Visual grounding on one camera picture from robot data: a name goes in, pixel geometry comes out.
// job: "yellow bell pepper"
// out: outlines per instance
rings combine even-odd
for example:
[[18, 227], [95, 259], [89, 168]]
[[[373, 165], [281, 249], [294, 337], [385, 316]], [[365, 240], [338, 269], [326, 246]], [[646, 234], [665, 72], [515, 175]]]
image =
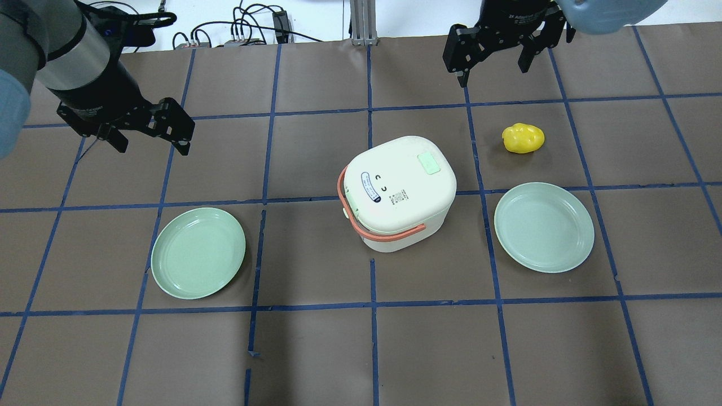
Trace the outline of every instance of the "yellow bell pepper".
[[506, 150], [516, 154], [534, 152], [544, 144], [544, 132], [529, 124], [517, 123], [507, 127], [501, 137]]

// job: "metal post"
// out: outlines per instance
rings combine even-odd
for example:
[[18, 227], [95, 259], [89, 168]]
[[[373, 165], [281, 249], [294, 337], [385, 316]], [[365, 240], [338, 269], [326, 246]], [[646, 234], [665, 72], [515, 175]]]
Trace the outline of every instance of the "metal post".
[[376, 45], [376, 0], [351, 1], [351, 43], [356, 46]]

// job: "blue tape line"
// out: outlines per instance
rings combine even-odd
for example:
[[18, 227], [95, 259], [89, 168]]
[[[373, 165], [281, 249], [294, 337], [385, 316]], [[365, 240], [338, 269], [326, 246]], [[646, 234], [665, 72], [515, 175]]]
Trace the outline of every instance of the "blue tape line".
[[668, 99], [684, 99], [684, 98], [718, 98], [722, 96], [722, 92], [715, 92], [715, 93], [685, 93], [681, 95], [667, 95], [665, 93], [664, 97]]
[[469, 103], [471, 107], [490, 107], [493, 105], [522, 105], [522, 104], [550, 104], [562, 103], [561, 99], [541, 99], [541, 100], [509, 100], [501, 102], [478, 102]]
[[707, 205], [709, 206], [710, 212], [712, 213], [712, 217], [715, 220], [715, 224], [717, 225], [717, 231], [722, 236], [722, 222], [720, 221], [720, 217], [717, 213], [717, 209], [715, 208], [714, 203], [712, 203], [712, 197], [710, 196], [710, 192], [707, 190], [707, 186], [705, 185], [705, 182], [702, 180], [702, 174], [700, 173], [700, 170], [697, 167], [697, 163], [695, 162], [695, 159], [692, 156], [692, 152], [690, 152], [690, 148], [687, 146], [687, 142], [684, 140], [684, 135], [682, 134], [682, 130], [679, 129], [679, 124], [677, 123], [677, 120], [675, 119], [674, 114], [672, 113], [672, 109], [671, 109], [671, 107], [669, 107], [669, 101], [667, 101], [667, 97], [664, 94], [664, 90], [662, 89], [662, 85], [659, 82], [657, 73], [654, 72], [654, 66], [652, 66], [652, 61], [649, 59], [647, 50], [644, 48], [644, 43], [642, 43], [642, 38], [639, 35], [639, 30], [637, 30], [636, 27], [632, 27], [632, 30], [634, 31], [634, 35], [637, 38], [637, 43], [639, 44], [639, 48], [642, 51], [642, 54], [644, 55], [644, 60], [647, 63], [649, 72], [652, 74], [652, 78], [654, 79], [654, 84], [657, 86], [659, 95], [662, 98], [662, 103], [664, 103], [664, 108], [665, 108], [665, 110], [667, 110], [667, 115], [669, 116], [669, 120], [672, 122], [672, 126], [674, 127], [674, 132], [677, 133], [677, 138], [679, 139], [679, 143], [682, 144], [684, 153], [687, 155], [687, 159], [689, 160], [690, 165], [692, 166], [692, 170], [695, 172], [695, 177], [697, 178], [697, 182], [700, 183], [700, 187], [702, 188], [702, 193], [705, 195], [705, 199], [707, 200]]
[[[707, 186], [722, 186], [722, 182], [705, 182]], [[685, 183], [650, 183], [647, 185], [607, 185], [595, 186], [595, 190], [628, 190], [628, 189], [667, 189], [667, 188], [689, 188], [700, 187], [697, 182]], [[588, 186], [563, 186], [567, 191], [588, 191]], [[509, 189], [487, 189], [484, 194], [504, 194]], [[474, 196], [479, 194], [477, 190], [461, 190], [456, 192], [456, 196]], [[310, 197], [277, 197], [267, 199], [267, 203], [295, 203], [295, 202], [325, 202], [331, 200], [339, 200], [336, 195], [333, 196], [310, 196]], [[172, 203], [136, 203], [136, 204], [100, 204], [95, 206], [65, 206], [65, 207], [23, 207], [17, 209], [0, 209], [2, 213], [33, 213], [33, 212], [74, 212], [82, 210], [124, 210], [124, 209], [157, 209], [163, 207], [191, 207], [191, 206], [233, 206], [236, 204], [262, 204], [262, 199], [248, 200], [206, 200], [197, 202], [172, 202]]]
[[22, 126], [22, 129], [54, 129], [59, 127], [70, 127], [68, 124], [65, 123], [58, 123], [58, 124], [29, 124], [27, 126]]
[[[722, 92], [712, 93], [685, 93], [679, 95], [665, 95], [670, 99], [676, 98], [711, 98], [722, 96]], [[650, 100], [659, 99], [657, 95], [640, 95], [640, 96], [619, 96], [609, 98], [573, 98], [569, 99], [570, 103], [584, 103], [594, 101], [616, 101], [616, 100]], [[472, 103], [472, 107], [489, 106], [489, 105], [513, 105], [513, 104], [546, 104], [546, 103], [563, 103], [561, 99], [543, 99], [543, 100], [509, 100], [500, 102], [480, 102]], [[451, 104], [438, 104], [438, 105], [399, 105], [399, 106], [387, 106], [377, 107], [374, 111], [397, 111], [397, 110], [424, 110], [434, 108], [459, 108], [464, 107], [463, 103], [451, 103]], [[335, 113], [358, 113], [360, 111], [366, 111], [366, 108], [339, 108], [333, 110], [311, 110], [311, 111], [278, 111], [276, 116], [304, 116], [311, 114], [335, 114]], [[244, 113], [244, 114], [216, 114], [208, 116], [192, 116], [195, 120], [222, 120], [224, 118], [253, 118], [253, 117], [269, 117], [270, 113]], [[65, 123], [56, 124], [28, 124], [23, 126], [23, 129], [47, 129], [56, 127], [68, 127]]]
[[339, 197], [337, 195], [312, 197], [281, 197], [276, 199], [268, 199], [268, 203], [327, 202], [330, 200], [339, 200]]
[[[78, 150], [75, 154], [75, 158], [73, 159], [73, 167], [70, 170], [70, 174], [68, 175], [68, 181], [65, 185], [65, 189], [63, 191], [63, 197], [60, 201], [60, 207], [63, 207], [65, 205], [65, 201], [68, 198], [68, 193], [70, 192], [70, 186], [73, 183], [73, 177], [75, 177], [75, 170], [78, 168], [78, 160], [80, 155], [83, 152], [83, 146], [85, 145], [85, 138], [80, 139], [80, 143], [78, 144]], [[20, 340], [22, 339], [22, 333], [25, 330], [25, 323], [27, 322], [27, 318], [30, 315], [30, 308], [32, 307], [32, 302], [35, 300], [35, 294], [38, 292], [38, 286], [40, 284], [40, 279], [43, 276], [43, 270], [45, 270], [45, 263], [48, 261], [48, 254], [50, 253], [50, 248], [53, 245], [53, 239], [55, 238], [55, 233], [58, 230], [58, 224], [60, 223], [60, 216], [62, 215], [62, 211], [58, 211], [58, 214], [55, 216], [55, 222], [53, 223], [53, 228], [50, 231], [50, 235], [48, 237], [48, 242], [45, 245], [45, 251], [43, 252], [43, 258], [40, 260], [40, 266], [38, 267], [38, 273], [35, 275], [35, 281], [32, 283], [32, 289], [30, 290], [30, 297], [27, 299], [27, 304], [25, 305], [25, 311], [22, 314], [22, 319], [20, 320], [20, 326], [17, 330], [17, 335], [15, 336], [15, 341], [12, 345], [12, 350], [10, 350], [10, 356], [8, 358], [7, 364], [5, 365], [5, 372], [2, 376], [2, 381], [0, 381], [0, 399], [2, 398], [3, 392], [5, 392], [5, 385], [7, 384], [7, 379], [10, 376], [10, 370], [12, 369], [12, 364], [15, 361], [15, 355], [17, 354], [17, 348], [20, 346]]]
[[242, 313], [251, 311], [251, 306], [187, 307], [187, 308], [144, 308], [142, 314], [192, 314], [192, 313]]
[[[191, 50], [191, 60], [188, 63], [188, 71], [186, 73], [186, 83], [183, 86], [183, 97], [180, 99], [180, 106], [183, 108], [186, 106], [186, 98], [188, 97], [188, 87], [191, 83], [191, 75], [193, 74], [193, 63], [196, 60], [196, 50]], [[170, 179], [170, 169], [173, 167], [173, 156], [175, 148], [171, 145], [168, 152], [168, 160], [165, 164], [165, 175], [163, 176], [163, 186], [160, 190], [160, 200], [158, 204], [158, 211], [155, 218], [155, 224], [153, 227], [153, 233], [150, 237], [150, 248], [148, 249], [148, 256], [145, 264], [145, 271], [143, 272], [143, 280], [140, 285], [140, 292], [138, 294], [138, 302], [136, 304], [135, 315], [133, 317], [133, 327], [131, 328], [131, 336], [128, 341], [128, 350], [126, 352], [126, 361], [123, 365], [123, 375], [121, 376], [121, 384], [118, 388], [118, 400], [116, 406], [123, 404], [123, 396], [126, 391], [126, 382], [128, 380], [128, 371], [131, 365], [131, 359], [133, 356], [133, 347], [135, 346], [136, 334], [138, 332], [138, 323], [143, 310], [143, 300], [145, 298], [145, 290], [148, 285], [148, 269], [150, 268], [150, 260], [153, 252], [153, 246], [155, 240], [158, 238], [158, 232], [160, 229], [160, 219], [163, 215], [163, 204], [165, 203], [165, 194], [168, 191], [168, 180]]]
[[599, 222], [599, 229], [601, 231], [602, 240], [604, 240], [604, 248], [606, 249], [606, 255], [609, 259], [609, 266], [612, 269], [612, 275], [614, 276], [614, 284], [617, 287], [617, 295], [619, 296], [619, 303], [622, 307], [622, 313], [624, 314], [625, 323], [627, 325], [627, 333], [630, 337], [630, 343], [632, 345], [632, 352], [634, 353], [635, 361], [637, 363], [637, 370], [639, 372], [640, 380], [642, 381], [642, 388], [644, 389], [644, 395], [647, 400], [648, 406], [654, 406], [654, 401], [652, 399], [652, 393], [649, 389], [649, 383], [647, 382], [647, 374], [644, 369], [644, 365], [642, 363], [642, 357], [639, 353], [639, 347], [637, 345], [637, 337], [634, 333], [634, 327], [632, 326], [632, 320], [630, 319], [629, 310], [627, 309], [627, 302], [624, 300], [624, 290], [622, 289], [622, 283], [619, 281], [619, 278], [617, 277], [617, 264], [614, 260], [614, 255], [612, 254], [612, 246], [609, 244], [609, 236], [606, 233], [606, 226], [604, 224], [604, 218], [601, 215], [601, 209], [599, 208], [599, 201], [596, 197], [595, 192], [595, 186], [591, 179], [591, 174], [589, 172], [589, 167], [586, 162], [586, 158], [584, 156], [584, 151], [582, 149], [581, 140], [579, 138], [579, 133], [577, 131], [577, 126], [574, 122], [574, 116], [572, 115], [572, 110], [569, 104], [569, 100], [567, 98], [567, 93], [564, 89], [564, 83], [562, 82], [562, 77], [559, 73], [559, 68], [557, 66], [556, 59], [554, 58], [554, 53], [552, 52], [551, 48], [547, 49], [549, 51], [549, 57], [552, 61], [552, 68], [554, 69], [554, 75], [557, 78], [557, 84], [559, 85], [559, 90], [562, 93], [562, 99], [564, 99], [564, 107], [567, 111], [567, 117], [569, 118], [569, 125], [572, 129], [572, 135], [574, 136], [574, 142], [577, 145], [577, 151], [579, 153], [579, 159], [582, 163], [582, 167], [584, 169], [584, 176], [586, 177], [587, 184], [589, 186], [589, 192], [591, 193], [592, 202], [594, 205], [594, 211], [596, 212], [596, 217]]
[[230, 206], [234, 204], [258, 204], [262, 199], [248, 200], [206, 200], [205, 202], [173, 202], [164, 203], [163, 207], [189, 207], [189, 206]]
[[338, 310], [341, 308], [367, 308], [371, 307], [369, 302], [349, 302], [349, 303], [325, 303], [310, 305], [272, 305], [258, 306], [258, 311], [314, 311], [314, 310]]
[[496, 299], [473, 299], [465, 301], [390, 301], [377, 302], [376, 307], [483, 306], [495, 304], [497, 304]]
[[722, 292], [701, 292], [701, 293], [657, 293], [651, 295], [627, 295], [627, 301], [668, 301], [676, 299], [718, 299], [722, 298]]
[[373, 148], [373, 120], [371, 114], [373, 113], [373, 104], [371, 97], [371, 46], [366, 46], [366, 86], [367, 86], [367, 98], [368, 98], [368, 149]]
[[628, 190], [628, 189], [670, 189], [670, 188], [691, 188], [699, 187], [696, 182], [684, 183], [650, 183], [647, 185], [611, 185], [611, 186], [594, 186], [594, 190]]
[[140, 311], [143, 308], [143, 297], [145, 296], [145, 288], [148, 283], [147, 272], [143, 274], [143, 282], [141, 283], [140, 293], [138, 294], [138, 303], [134, 311], [133, 327], [131, 328], [131, 337], [128, 341], [128, 350], [126, 351], [126, 361], [123, 363], [123, 375], [121, 376], [121, 385], [118, 388], [118, 400], [116, 406], [123, 404], [123, 396], [126, 393], [126, 382], [128, 381], [128, 371], [131, 366], [131, 356], [133, 355], [133, 347], [135, 347], [136, 333], [138, 332], [138, 322], [140, 321]]
[[464, 107], [463, 103], [454, 104], [429, 104], [429, 105], [398, 105], [386, 107], [374, 107], [374, 111], [399, 111], [399, 110], [431, 110], [435, 108], [459, 108]]
[[620, 101], [620, 100], [657, 100], [660, 99], [659, 95], [649, 96], [614, 96], [609, 98], [571, 98], [567, 101], [569, 103], [587, 103], [587, 102], [605, 102], [605, 101]]
[[264, 169], [264, 194], [263, 201], [266, 205], [269, 198], [269, 174], [271, 172], [271, 146], [273, 145], [273, 125], [276, 118], [276, 95], [278, 93], [278, 73], [281, 66], [282, 45], [278, 44], [276, 49], [276, 67], [273, 75], [273, 93], [271, 95], [271, 114], [269, 115], [269, 136], [266, 143], [266, 166]]
[[135, 314], [132, 308], [104, 308], [98, 310], [36, 310], [31, 311], [29, 317], [52, 316], [117, 316], [121, 314]]
[[378, 406], [378, 324], [376, 322], [376, 260], [370, 261], [371, 279], [371, 361], [373, 370], [373, 406]]
[[[469, 134], [471, 136], [471, 151], [474, 154], [474, 166], [477, 171], [477, 181], [479, 190], [484, 189], [484, 180], [479, 165], [479, 152], [477, 150], [477, 136], [474, 130], [474, 117], [471, 114], [471, 102], [469, 101], [469, 88], [464, 88], [464, 100], [466, 101], [466, 117], [469, 120]], [[499, 333], [501, 336], [502, 354], [504, 356], [504, 369], [506, 371], [506, 383], [509, 391], [509, 402], [511, 406], [516, 406], [516, 395], [514, 393], [514, 380], [511, 374], [511, 360], [509, 356], [509, 345], [506, 339], [506, 325], [504, 322], [504, 310], [499, 286], [499, 277], [496, 268], [496, 258], [494, 256], [494, 244], [492, 242], [491, 223], [489, 222], [489, 212], [487, 210], [487, 198], [484, 193], [480, 193], [482, 199], [482, 216], [484, 218], [484, 231], [487, 237], [487, 249], [489, 250], [489, 261], [492, 268], [492, 280], [494, 282], [494, 298], [497, 306], [497, 318], [499, 320]]]
[[251, 301], [251, 327], [248, 329], [248, 351], [253, 351], [256, 343], [256, 316], [258, 314], [258, 292], [261, 289], [261, 264], [264, 257], [264, 233], [266, 230], [266, 210], [261, 210], [261, 225], [258, 227], [258, 253], [256, 254], [256, 274], [253, 277], [253, 300]]
[[251, 369], [245, 370], [245, 382], [243, 384], [243, 406], [248, 406], [251, 401]]
[[270, 113], [246, 113], [246, 114], [219, 114], [216, 116], [194, 116], [191, 117], [194, 121], [196, 120], [224, 120], [226, 118], [254, 118], [254, 117], [269, 117]]
[[338, 108], [335, 110], [284, 111], [284, 112], [276, 112], [276, 116], [312, 116], [315, 114], [360, 113], [361, 111], [366, 111], [366, 109], [365, 108]]
[[504, 304], [540, 304], [540, 303], [589, 303], [618, 301], [619, 296], [577, 296], [566, 298], [516, 298], [503, 299]]
[[19, 209], [0, 209], [0, 213], [39, 213], [39, 212], [57, 212], [58, 207], [26, 207]]
[[[722, 292], [701, 293], [649, 293], [644, 295], [624, 296], [567, 296], [549, 298], [504, 298], [503, 304], [540, 304], [540, 303], [589, 303], [609, 301], [673, 301], [690, 299], [719, 299]], [[338, 310], [345, 308], [398, 308], [398, 307], [438, 307], [438, 306], [492, 306], [496, 299], [466, 299], [460, 301], [386, 301], [386, 302], [349, 302], [310, 305], [272, 305], [258, 306], [257, 311], [314, 311]], [[190, 307], [190, 308], [143, 308], [141, 314], [195, 314], [195, 313], [245, 313], [252, 312], [252, 306], [221, 306], [221, 307]], [[0, 317], [22, 317], [22, 311], [3, 311]], [[63, 317], [63, 316], [115, 316], [135, 314], [131, 308], [99, 309], [99, 310], [43, 310], [31, 311], [28, 317]]]

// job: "label sticker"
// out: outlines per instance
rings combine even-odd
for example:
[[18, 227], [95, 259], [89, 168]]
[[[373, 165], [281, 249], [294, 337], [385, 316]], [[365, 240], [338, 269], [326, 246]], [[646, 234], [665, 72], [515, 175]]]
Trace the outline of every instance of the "label sticker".
[[399, 202], [403, 202], [404, 200], [409, 200], [409, 195], [406, 194], [406, 189], [402, 189], [399, 193], [392, 194], [388, 197], [389, 200], [391, 200], [391, 204], [396, 204]]
[[379, 203], [381, 201], [381, 196], [376, 193], [376, 190], [373, 188], [373, 185], [371, 184], [371, 175], [368, 172], [364, 172], [361, 174], [361, 183], [363, 184], [363, 189], [366, 190], [366, 194], [376, 203]]

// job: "green button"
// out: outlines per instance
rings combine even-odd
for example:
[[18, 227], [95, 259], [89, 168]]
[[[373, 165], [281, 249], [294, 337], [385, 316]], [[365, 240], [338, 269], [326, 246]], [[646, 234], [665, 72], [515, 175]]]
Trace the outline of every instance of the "green button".
[[420, 154], [418, 158], [419, 162], [421, 162], [421, 165], [426, 170], [426, 173], [429, 175], [433, 175], [441, 170], [441, 168], [439, 168], [439, 164], [436, 163], [434, 156], [431, 155], [431, 152], [424, 152], [423, 154]]

